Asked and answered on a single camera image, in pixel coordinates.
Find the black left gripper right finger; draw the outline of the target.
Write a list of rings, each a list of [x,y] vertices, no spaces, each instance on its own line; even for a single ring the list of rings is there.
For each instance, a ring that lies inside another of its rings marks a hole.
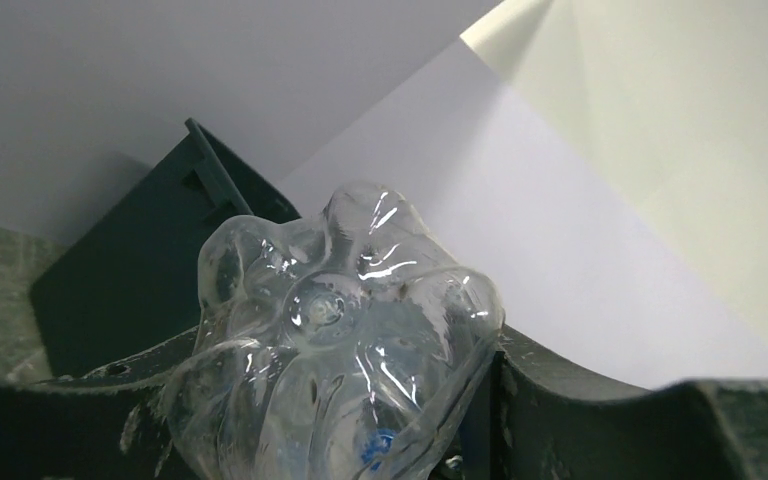
[[[467,479],[768,479],[768,380],[646,390],[505,328],[463,422]]]

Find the blue cap clear bottle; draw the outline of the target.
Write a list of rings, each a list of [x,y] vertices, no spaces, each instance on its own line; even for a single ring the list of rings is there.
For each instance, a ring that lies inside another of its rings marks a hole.
[[[369,182],[283,224],[228,219],[197,276],[196,342],[162,407],[203,479],[428,477],[505,320],[494,283]]]

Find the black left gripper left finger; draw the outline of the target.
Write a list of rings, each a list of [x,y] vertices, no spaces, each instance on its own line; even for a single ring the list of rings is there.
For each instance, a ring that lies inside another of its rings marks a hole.
[[[194,479],[160,397],[193,349],[191,328],[77,377],[0,380],[0,479]]]

